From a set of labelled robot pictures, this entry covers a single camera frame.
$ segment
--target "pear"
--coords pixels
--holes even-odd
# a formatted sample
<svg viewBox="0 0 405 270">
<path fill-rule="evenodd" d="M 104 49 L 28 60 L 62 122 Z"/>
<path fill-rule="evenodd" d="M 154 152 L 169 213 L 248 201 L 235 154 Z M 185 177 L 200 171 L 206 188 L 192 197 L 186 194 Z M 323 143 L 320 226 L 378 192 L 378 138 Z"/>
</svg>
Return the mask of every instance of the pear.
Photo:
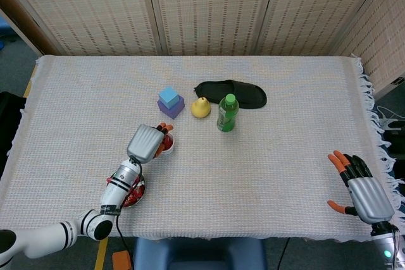
<svg viewBox="0 0 405 270">
<path fill-rule="evenodd" d="M 211 105 L 205 97 L 200 97 L 191 104 L 191 114 L 196 118 L 203 118 L 211 112 Z"/>
</svg>

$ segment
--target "robot finger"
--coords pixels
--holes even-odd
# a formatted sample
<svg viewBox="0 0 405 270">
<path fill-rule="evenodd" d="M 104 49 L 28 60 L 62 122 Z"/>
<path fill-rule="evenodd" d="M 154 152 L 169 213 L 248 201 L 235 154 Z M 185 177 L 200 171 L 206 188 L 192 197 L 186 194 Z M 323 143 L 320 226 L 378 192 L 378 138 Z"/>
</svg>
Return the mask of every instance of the robot finger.
<svg viewBox="0 0 405 270">
<path fill-rule="evenodd" d="M 340 162 L 343 164 L 343 166 L 345 167 L 351 178 L 359 177 L 357 171 L 354 170 L 354 168 L 351 166 L 350 161 L 345 157 L 345 155 L 343 155 L 341 152 L 337 150 L 335 150 L 333 154 L 335 154 L 335 156 L 339 158 Z"/>
<path fill-rule="evenodd" d="M 342 214 L 350 214 L 350 215 L 353 215 L 353 216 L 358 215 L 357 211 L 356 211 L 356 208 L 354 208 L 354 207 L 341 206 L 341 205 L 336 204 L 332 200 L 328 200 L 327 203 L 328 203 L 329 207 L 331 207 L 336 212 L 339 212 L 339 213 L 342 213 Z"/>
<path fill-rule="evenodd" d="M 156 153 L 155 153 L 155 155 L 154 155 L 154 157 L 153 158 L 157 158 L 161 153 L 162 153 L 162 151 L 165 149 L 165 145 L 164 144 L 160 144 L 160 146 L 158 147 L 158 150 L 156 151 Z"/>
<path fill-rule="evenodd" d="M 368 169 L 364 160 L 362 160 L 357 155 L 353 155 L 352 158 L 353 158 L 353 161 L 356 161 L 358 163 L 358 167 L 360 168 L 360 170 L 363 171 L 363 174 L 365 177 L 373 177 L 372 173 L 370 172 L 370 169 Z"/>
<path fill-rule="evenodd" d="M 166 126 L 166 123 L 160 123 L 160 125 L 158 125 L 156 127 L 156 129 L 158 129 L 158 131 L 161 131 L 165 126 Z"/>
<path fill-rule="evenodd" d="M 328 155 L 329 160 L 335 165 L 337 171 L 339 172 L 340 177 L 342 178 L 345 186 L 348 187 L 347 182 L 352 178 L 350 174 L 347 172 L 343 164 L 340 162 L 340 160 L 334 156 L 329 154 Z"/>
<path fill-rule="evenodd" d="M 163 130 L 162 130 L 162 132 L 163 132 L 163 134 L 167 134 L 167 133 L 169 133 L 170 131 L 172 131 L 173 130 L 173 125 L 166 125 L 164 128 L 163 128 Z"/>
<path fill-rule="evenodd" d="M 358 162 L 355 161 L 355 160 L 353 159 L 353 157 L 351 157 L 351 156 L 348 155 L 348 154 L 343 154 L 343 155 L 344 155 L 344 157 L 346 157 L 346 158 L 349 160 L 349 162 L 350 162 L 350 164 L 347 165 L 347 167 L 351 167 L 352 170 L 353 170 L 354 172 L 356 172 L 356 174 L 357 174 L 359 177 L 365 177 L 365 175 L 364 175 L 364 173 L 363 173 L 363 170 L 360 168 Z"/>
</svg>

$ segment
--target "blue cube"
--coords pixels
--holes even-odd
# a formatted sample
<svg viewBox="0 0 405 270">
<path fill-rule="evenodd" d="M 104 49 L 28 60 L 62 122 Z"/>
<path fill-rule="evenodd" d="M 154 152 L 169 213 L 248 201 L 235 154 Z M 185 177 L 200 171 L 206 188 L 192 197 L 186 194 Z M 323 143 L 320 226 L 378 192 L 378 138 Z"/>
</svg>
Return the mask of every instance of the blue cube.
<svg viewBox="0 0 405 270">
<path fill-rule="evenodd" d="M 159 100 L 170 109 L 178 102 L 178 94 L 173 88 L 167 87 L 159 93 Z"/>
</svg>

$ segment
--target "orange object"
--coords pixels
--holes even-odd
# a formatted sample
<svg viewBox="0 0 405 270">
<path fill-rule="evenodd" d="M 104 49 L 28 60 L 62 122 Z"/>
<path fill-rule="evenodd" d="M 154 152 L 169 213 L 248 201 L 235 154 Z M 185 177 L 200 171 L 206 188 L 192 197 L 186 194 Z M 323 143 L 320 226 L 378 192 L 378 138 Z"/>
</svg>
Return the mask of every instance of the orange object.
<svg viewBox="0 0 405 270">
<path fill-rule="evenodd" d="M 128 251 L 119 251 L 113 253 L 114 270 L 131 270 L 131 260 Z"/>
<path fill-rule="evenodd" d="M 160 125 L 158 125 L 156 127 L 156 129 L 158 129 L 158 131 L 161 131 L 165 126 L 166 126 L 166 123 L 160 123 Z"/>
<path fill-rule="evenodd" d="M 336 204 L 334 201 L 332 200 L 328 200 L 328 205 L 329 207 L 331 207 L 333 210 L 335 210 L 336 212 L 342 213 L 342 214 L 346 214 L 345 212 L 345 208 L 344 206 L 338 205 Z"/>
<path fill-rule="evenodd" d="M 340 153 L 339 151 L 335 150 L 333 152 L 333 154 L 335 154 L 335 156 L 337 158 L 339 158 L 340 162 L 343 164 L 343 166 L 349 166 L 351 163 L 350 161 L 345 157 L 345 155 L 343 155 L 342 153 Z"/>
<path fill-rule="evenodd" d="M 335 165 L 335 167 L 336 167 L 337 171 L 339 172 L 339 174 L 341 174 L 341 172 L 343 172 L 343 171 L 346 171 L 345 167 L 340 162 L 340 160 L 336 158 L 336 156 L 333 156 L 333 155 L 329 154 L 328 158 Z"/>
<path fill-rule="evenodd" d="M 162 130 L 162 132 L 163 132 L 163 134 L 167 134 L 167 133 L 169 133 L 170 131 L 172 131 L 173 130 L 173 126 L 172 125 L 166 125 L 164 128 L 163 128 L 163 130 Z"/>
<path fill-rule="evenodd" d="M 165 145 L 164 144 L 160 144 L 160 146 L 158 147 L 158 150 L 156 151 L 156 153 L 154 154 L 154 158 L 157 158 L 162 151 L 165 149 Z"/>
</svg>

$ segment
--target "black slipper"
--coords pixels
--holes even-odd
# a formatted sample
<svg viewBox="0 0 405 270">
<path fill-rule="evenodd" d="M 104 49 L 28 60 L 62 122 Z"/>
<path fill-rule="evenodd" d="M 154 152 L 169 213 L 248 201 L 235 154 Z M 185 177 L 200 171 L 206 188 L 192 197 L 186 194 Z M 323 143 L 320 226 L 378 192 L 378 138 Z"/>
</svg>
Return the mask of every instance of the black slipper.
<svg viewBox="0 0 405 270">
<path fill-rule="evenodd" d="M 219 104 L 227 94 L 233 94 L 242 109 L 258 109 L 267 102 L 266 93 L 260 87 L 235 80 L 202 82 L 194 90 L 198 97 L 205 97 L 215 104 Z"/>
</svg>

